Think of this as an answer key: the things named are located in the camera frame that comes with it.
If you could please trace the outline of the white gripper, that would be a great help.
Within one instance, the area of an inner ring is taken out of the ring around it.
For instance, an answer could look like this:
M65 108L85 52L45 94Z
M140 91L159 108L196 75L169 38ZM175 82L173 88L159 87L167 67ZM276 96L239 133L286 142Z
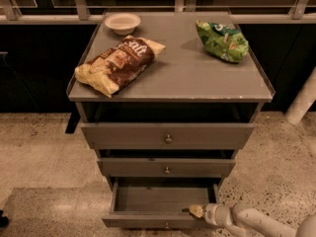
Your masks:
M217 203L209 203L206 207L200 204L191 205L190 214L197 218L203 218L213 226L223 226L225 216L225 206Z

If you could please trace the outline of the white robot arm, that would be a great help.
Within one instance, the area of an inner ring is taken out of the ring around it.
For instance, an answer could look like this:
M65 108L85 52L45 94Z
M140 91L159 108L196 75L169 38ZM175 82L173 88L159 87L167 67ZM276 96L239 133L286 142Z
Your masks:
M315 101L316 68L286 111L285 118L298 124ZM253 237L254 231L265 237L316 237L316 215L306 217L297 229L293 229L243 203L235 203L232 207L219 203L194 204L189 212L211 226L228 230L234 237Z

